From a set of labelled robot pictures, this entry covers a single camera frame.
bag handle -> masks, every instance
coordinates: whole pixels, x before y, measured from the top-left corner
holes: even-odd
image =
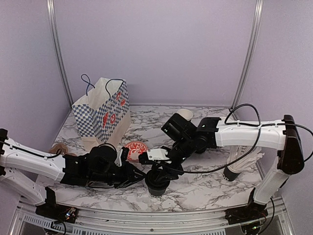
[[[88,78],[88,81],[86,81],[86,80],[83,79],[83,76],[84,76],[84,75]],[[88,96],[88,88],[89,88],[89,86],[92,86],[93,88],[95,88],[95,87],[94,87],[94,85],[90,82],[90,78],[88,77],[87,74],[82,74],[82,75],[80,76],[80,78],[81,78],[84,82],[86,82],[86,83],[88,84],[88,85],[87,85],[87,88],[86,88],[86,96]]]
[[[109,92],[109,91],[108,91],[108,89],[107,89],[107,85],[108,85],[108,83],[109,83],[109,82],[111,82],[112,80],[122,81],[122,84],[119,86],[119,88],[118,88],[118,89],[120,89],[120,88],[121,88],[121,86],[122,86],[122,85],[123,85],[123,83],[124,83],[124,80],[123,80],[123,79],[119,79],[119,78],[113,78],[113,79],[110,79],[110,80],[106,83],[106,91],[107,91],[107,93],[109,93],[110,99],[111,99],[111,94],[110,94],[110,92]]]

checkered paper bag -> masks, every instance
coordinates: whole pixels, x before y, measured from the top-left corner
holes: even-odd
[[[87,151],[102,143],[117,147],[131,124],[125,80],[101,77],[72,108]]]

blue checkered pattern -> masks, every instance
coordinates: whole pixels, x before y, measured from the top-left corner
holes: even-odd
[[[116,93],[111,96],[97,110],[93,110],[87,104],[73,105],[75,120],[81,137],[96,136],[102,142],[107,142],[115,127],[129,110],[129,99],[126,81],[121,85]],[[108,119],[104,126],[104,116],[108,113]],[[115,121],[111,123],[111,118],[115,114]]]

metal frame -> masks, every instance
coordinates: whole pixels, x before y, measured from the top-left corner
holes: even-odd
[[[253,18],[253,23],[252,23],[250,42],[249,42],[248,51],[246,54],[246,60],[245,60],[244,67],[241,73],[238,88],[237,88],[233,103],[231,105],[231,109],[235,108],[239,104],[240,98],[244,91],[244,86],[246,83],[250,62],[251,62],[253,52],[255,50],[256,41],[259,35],[262,9],[263,9],[263,0],[257,0],[256,5],[255,5],[255,12],[254,12],[254,18]]]
[[[53,0],[47,0],[47,7],[48,7],[48,18],[51,28],[51,34],[52,34],[52,40],[54,44],[54,49],[57,57],[58,67],[61,75],[61,80],[63,83],[63,87],[65,90],[65,94],[67,96],[67,101],[69,106],[71,107],[73,102],[73,97],[70,92],[68,80],[67,80],[67,74],[65,71],[62,54],[61,54],[61,47],[60,47],[60,41],[59,41],[59,35],[58,35],[58,29],[57,29],[57,22],[55,19],[55,13],[54,13],[54,1]]]
[[[274,199],[275,214],[279,217],[284,235],[293,235],[285,204],[281,197]],[[50,227],[52,220],[35,214],[35,207],[21,198],[14,214],[9,230],[10,235],[19,235],[23,222],[31,222],[37,226]],[[210,232],[223,231],[229,227],[225,219],[225,209],[185,212],[134,212],[109,211],[90,208],[79,208],[75,224],[66,223],[68,234],[76,235],[101,232],[110,235],[155,235],[185,234],[202,235]],[[272,216],[272,204],[268,204],[268,219]]]

marble surface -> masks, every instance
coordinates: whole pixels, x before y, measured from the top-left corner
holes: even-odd
[[[142,141],[149,148],[172,146],[173,141],[162,131],[161,126],[180,107],[131,106],[132,123],[119,148],[130,141]],[[187,107],[194,113],[192,122],[197,125],[204,117],[227,116],[223,108]],[[65,143],[69,152],[85,154],[73,114],[70,114],[55,142]],[[207,150],[194,154],[183,163],[185,170],[211,170],[226,163],[228,148]],[[139,169],[148,170],[140,164]],[[160,198],[152,197],[144,181],[128,188],[92,189],[61,185],[44,176],[37,183],[50,186],[56,192],[57,201],[79,207],[114,211],[182,212],[227,208],[244,204],[253,187],[261,181],[256,166],[239,175],[234,182],[223,179],[223,170],[211,174],[184,174],[172,181]]]

